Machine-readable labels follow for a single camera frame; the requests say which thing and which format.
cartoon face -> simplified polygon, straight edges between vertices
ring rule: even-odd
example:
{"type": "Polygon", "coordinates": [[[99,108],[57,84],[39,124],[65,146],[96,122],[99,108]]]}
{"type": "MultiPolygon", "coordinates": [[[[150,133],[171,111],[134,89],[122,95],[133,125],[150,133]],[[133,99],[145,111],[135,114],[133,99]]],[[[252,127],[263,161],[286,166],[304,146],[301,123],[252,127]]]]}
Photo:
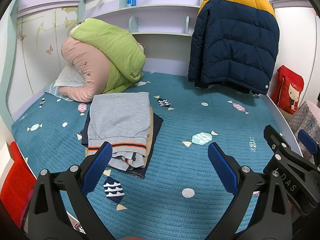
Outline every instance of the cartoon face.
{"type": "Polygon", "coordinates": [[[289,96],[295,102],[299,101],[299,91],[295,90],[291,84],[289,85],[289,96]]]}
{"type": "Polygon", "coordinates": [[[312,119],[312,120],[309,120],[309,121],[307,122],[307,127],[308,127],[308,129],[310,130],[312,127],[314,127],[315,124],[316,124],[316,122],[317,122],[317,119],[316,119],[316,118],[314,118],[314,119],[312,119]]]}
{"type": "Polygon", "coordinates": [[[310,135],[310,137],[312,139],[317,136],[316,127],[315,126],[308,130],[308,135],[310,135]]]}

stack of folded clothes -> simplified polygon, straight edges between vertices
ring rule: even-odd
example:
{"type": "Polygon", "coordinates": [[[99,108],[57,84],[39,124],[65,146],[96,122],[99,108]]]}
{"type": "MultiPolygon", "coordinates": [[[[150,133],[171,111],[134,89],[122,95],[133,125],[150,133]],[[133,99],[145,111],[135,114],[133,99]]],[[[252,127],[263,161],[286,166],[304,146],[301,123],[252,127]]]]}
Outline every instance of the stack of folded clothes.
{"type": "Polygon", "coordinates": [[[109,166],[144,179],[163,119],[153,113],[149,93],[95,95],[82,133],[86,156],[112,145],[109,166]]]}

jacket sleeve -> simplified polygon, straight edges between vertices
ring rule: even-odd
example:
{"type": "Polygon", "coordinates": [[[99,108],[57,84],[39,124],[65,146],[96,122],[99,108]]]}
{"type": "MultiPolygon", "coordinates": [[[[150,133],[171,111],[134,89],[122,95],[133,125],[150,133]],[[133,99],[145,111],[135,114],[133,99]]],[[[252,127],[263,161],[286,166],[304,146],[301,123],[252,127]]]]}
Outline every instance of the jacket sleeve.
{"type": "Polygon", "coordinates": [[[192,35],[188,81],[195,82],[201,78],[202,59],[204,50],[205,30],[208,21],[208,7],[205,6],[208,0],[204,0],[200,13],[198,14],[195,30],[192,35]]]}

mattress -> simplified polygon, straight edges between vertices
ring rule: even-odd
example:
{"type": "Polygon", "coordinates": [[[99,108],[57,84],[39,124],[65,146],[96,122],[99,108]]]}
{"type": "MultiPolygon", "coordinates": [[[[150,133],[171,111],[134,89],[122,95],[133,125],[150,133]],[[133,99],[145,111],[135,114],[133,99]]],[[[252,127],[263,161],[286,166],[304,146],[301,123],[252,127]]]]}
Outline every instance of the mattress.
{"type": "MultiPolygon", "coordinates": [[[[121,205],[126,209],[117,210],[117,204],[106,198],[105,175],[87,197],[116,239],[203,240],[233,198],[208,159],[208,145],[217,142],[240,165],[262,172],[273,155],[263,129],[268,124],[279,128],[259,96],[219,85],[197,89],[182,76],[144,74],[126,92],[149,92],[150,105],[164,119],[146,177],[141,180],[107,168],[122,185],[121,205]],[[184,197],[184,189],[194,195],[184,197]]],[[[45,93],[12,125],[13,136],[36,176],[43,168],[65,171],[84,159],[78,134],[90,105],[84,115],[78,106],[45,93]]],[[[66,194],[63,200],[75,216],[66,194]]],[[[256,201],[257,194],[252,195],[238,231],[246,228],[256,201]]]]}

navy blue and yellow jacket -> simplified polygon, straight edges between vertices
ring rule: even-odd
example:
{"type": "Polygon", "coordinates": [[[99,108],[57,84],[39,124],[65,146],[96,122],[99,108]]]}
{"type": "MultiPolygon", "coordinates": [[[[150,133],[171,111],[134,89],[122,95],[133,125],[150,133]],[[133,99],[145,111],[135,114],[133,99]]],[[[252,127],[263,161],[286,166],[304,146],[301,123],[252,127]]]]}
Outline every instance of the navy blue and yellow jacket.
{"type": "Polygon", "coordinates": [[[279,27],[267,0],[204,0],[192,35],[188,80],[231,82],[266,94],[279,27]]]}

